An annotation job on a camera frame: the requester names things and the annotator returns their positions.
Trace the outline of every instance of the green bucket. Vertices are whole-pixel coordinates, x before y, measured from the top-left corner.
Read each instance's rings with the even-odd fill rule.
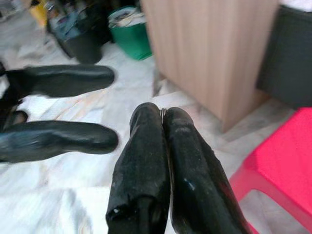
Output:
[[[118,15],[121,10],[135,9],[135,7],[122,7],[109,15]],[[115,43],[131,58],[143,60],[152,55],[150,42],[146,32],[145,23],[139,23],[126,27],[110,27]]]

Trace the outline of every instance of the clutter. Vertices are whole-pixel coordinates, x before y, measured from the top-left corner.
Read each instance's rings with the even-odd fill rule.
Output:
[[[47,15],[43,6],[43,2],[32,0],[29,11],[41,27],[44,27],[47,24]]]
[[[114,41],[129,57],[142,60],[152,55],[144,13],[128,6],[113,12],[108,20]]]
[[[60,9],[49,1],[45,8],[48,11],[47,31],[54,35],[68,57],[75,57],[84,64],[101,60],[104,41],[95,32],[101,19],[89,17],[89,7],[80,9],[75,4],[66,4],[64,9]]]

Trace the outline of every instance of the red plastic stool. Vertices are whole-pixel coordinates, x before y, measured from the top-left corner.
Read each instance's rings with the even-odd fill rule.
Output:
[[[259,234],[259,232],[257,232],[257,230],[254,229],[254,227],[252,225],[250,225],[250,224],[249,224],[249,228],[253,232],[253,234]]]
[[[259,190],[312,233],[312,108],[294,114],[231,177],[237,200]]]

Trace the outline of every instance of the marble floor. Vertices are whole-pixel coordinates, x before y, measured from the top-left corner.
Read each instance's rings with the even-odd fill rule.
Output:
[[[10,69],[27,65],[77,64],[68,60],[27,12],[0,24],[0,57]],[[270,99],[226,133],[218,119],[168,80],[157,80],[154,58],[132,60],[115,45],[103,46],[103,59],[117,73],[105,89],[71,98],[28,96],[19,106],[29,121],[68,120],[99,123],[118,132],[120,144],[108,155],[71,152],[57,157],[0,165],[0,230],[4,234],[107,233],[105,213],[112,171],[129,138],[132,111],[143,102],[159,108],[181,107],[193,118],[230,177],[246,155],[294,113]],[[289,214],[260,192],[240,206],[261,234],[307,234]],[[166,234],[174,234],[168,222]]]

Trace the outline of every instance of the wooden cabinet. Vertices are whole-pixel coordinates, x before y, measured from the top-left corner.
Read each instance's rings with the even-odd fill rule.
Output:
[[[231,128],[255,89],[278,0],[141,0],[158,70]]]

